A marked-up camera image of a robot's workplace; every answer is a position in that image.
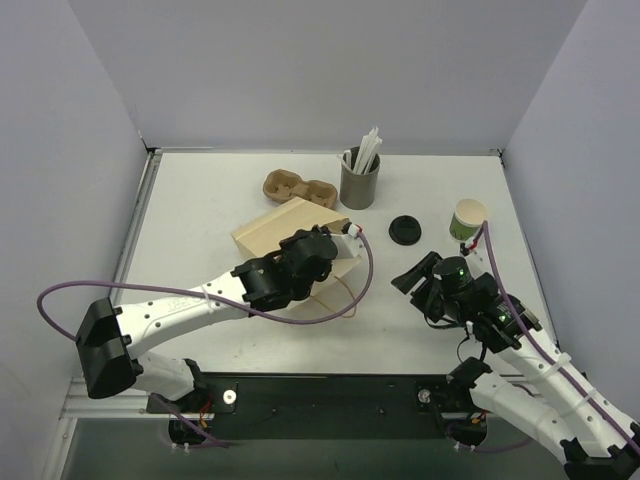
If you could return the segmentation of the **brown paper bag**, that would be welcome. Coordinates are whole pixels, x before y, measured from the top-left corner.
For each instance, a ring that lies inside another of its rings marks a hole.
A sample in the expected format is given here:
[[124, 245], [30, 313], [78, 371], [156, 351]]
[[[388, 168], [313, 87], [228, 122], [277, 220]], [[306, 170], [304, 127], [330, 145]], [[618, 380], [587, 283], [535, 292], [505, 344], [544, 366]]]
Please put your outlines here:
[[251, 306], [289, 310], [341, 281], [366, 256], [359, 234], [346, 215], [302, 199], [233, 231], [241, 278], [267, 290]]

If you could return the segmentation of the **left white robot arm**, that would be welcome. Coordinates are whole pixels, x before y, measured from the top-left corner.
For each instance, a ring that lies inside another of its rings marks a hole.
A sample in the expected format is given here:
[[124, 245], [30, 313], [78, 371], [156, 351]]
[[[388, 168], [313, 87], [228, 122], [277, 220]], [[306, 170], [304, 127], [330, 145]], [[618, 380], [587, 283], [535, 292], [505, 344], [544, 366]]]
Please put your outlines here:
[[183, 411], [196, 410], [205, 398], [196, 363], [164, 358], [153, 348], [214, 323], [303, 300], [328, 277], [337, 256], [328, 231], [314, 227], [184, 295], [124, 306], [108, 298], [93, 302], [75, 340], [89, 397], [136, 388], [158, 393]]

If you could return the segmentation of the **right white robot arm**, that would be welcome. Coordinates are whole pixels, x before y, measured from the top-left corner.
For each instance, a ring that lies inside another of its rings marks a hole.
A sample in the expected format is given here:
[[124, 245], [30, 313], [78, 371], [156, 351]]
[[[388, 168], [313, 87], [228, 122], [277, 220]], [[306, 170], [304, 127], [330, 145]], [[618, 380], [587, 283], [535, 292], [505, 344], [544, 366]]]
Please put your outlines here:
[[447, 376], [463, 401], [536, 440], [571, 479], [628, 479], [638, 472], [638, 421], [601, 394], [491, 274], [474, 277], [464, 257], [430, 252], [391, 283], [432, 327], [465, 329], [537, 392], [528, 395], [484, 358], [470, 357]]

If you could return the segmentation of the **brown cardboard cup carrier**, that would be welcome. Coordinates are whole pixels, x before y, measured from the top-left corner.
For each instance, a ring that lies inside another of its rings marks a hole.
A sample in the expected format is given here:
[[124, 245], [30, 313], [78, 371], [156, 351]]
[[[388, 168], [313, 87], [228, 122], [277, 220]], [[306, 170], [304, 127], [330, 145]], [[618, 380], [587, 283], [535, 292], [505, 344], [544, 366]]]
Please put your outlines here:
[[270, 172], [262, 186], [264, 195], [279, 204], [301, 198], [332, 209], [338, 197], [336, 187], [320, 180], [303, 180], [298, 174], [277, 169]]

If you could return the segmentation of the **grey straw holder cup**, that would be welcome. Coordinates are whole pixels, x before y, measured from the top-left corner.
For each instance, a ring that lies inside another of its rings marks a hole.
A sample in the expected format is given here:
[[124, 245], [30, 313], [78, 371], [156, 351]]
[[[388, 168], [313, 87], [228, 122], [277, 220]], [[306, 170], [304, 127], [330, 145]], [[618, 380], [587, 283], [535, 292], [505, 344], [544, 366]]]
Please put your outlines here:
[[358, 153], [359, 148], [352, 147], [343, 152], [341, 159], [339, 200], [351, 210], [364, 210], [373, 204], [381, 163], [380, 156], [377, 155], [370, 171], [364, 174], [354, 173], [351, 166]]

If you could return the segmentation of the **white wrapped straw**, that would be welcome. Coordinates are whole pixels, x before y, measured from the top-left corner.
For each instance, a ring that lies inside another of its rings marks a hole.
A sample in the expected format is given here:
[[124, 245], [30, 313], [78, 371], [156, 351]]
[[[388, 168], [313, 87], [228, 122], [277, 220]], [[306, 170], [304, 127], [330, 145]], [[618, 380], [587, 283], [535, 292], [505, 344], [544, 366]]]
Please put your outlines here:
[[355, 156], [355, 163], [352, 167], [352, 171], [355, 174], [364, 175], [370, 171], [381, 144], [382, 139], [379, 136], [379, 128], [375, 126], [368, 134], [362, 137], [358, 154]]

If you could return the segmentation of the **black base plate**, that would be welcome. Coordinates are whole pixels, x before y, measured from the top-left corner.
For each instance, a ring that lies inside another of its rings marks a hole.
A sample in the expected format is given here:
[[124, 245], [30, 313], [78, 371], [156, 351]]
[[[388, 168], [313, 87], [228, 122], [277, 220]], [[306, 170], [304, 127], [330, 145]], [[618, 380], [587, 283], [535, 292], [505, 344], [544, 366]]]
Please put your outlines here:
[[219, 440], [480, 443], [488, 421], [442, 375], [206, 373], [172, 409]]

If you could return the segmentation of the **aluminium frame rail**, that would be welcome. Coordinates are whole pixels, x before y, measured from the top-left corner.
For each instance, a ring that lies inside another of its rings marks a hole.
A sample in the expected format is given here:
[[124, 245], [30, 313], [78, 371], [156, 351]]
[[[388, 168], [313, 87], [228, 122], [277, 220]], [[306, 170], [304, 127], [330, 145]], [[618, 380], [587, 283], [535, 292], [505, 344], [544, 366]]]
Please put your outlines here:
[[132, 419], [148, 416], [148, 397], [137, 390], [105, 399], [91, 399], [83, 378], [73, 377], [60, 413], [61, 419]]

